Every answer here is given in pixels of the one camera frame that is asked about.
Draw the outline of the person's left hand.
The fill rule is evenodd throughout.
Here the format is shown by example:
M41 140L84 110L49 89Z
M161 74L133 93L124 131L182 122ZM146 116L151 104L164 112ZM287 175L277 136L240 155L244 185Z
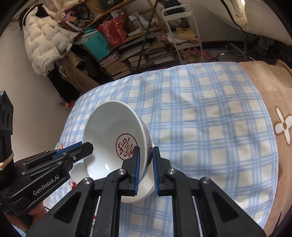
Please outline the person's left hand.
M28 215L33 218L32 224L30 225L30 227L34 226L40 219L42 219L43 216L45 216L46 213L47 213L47 210L44 206L44 202L40 202L34 209L32 209L28 213ZM11 224L13 224L14 226L16 226L22 231L27 230L24 223L19 217L15 216L11 212L7 212L5 215L8 218L8 220L11 222Z

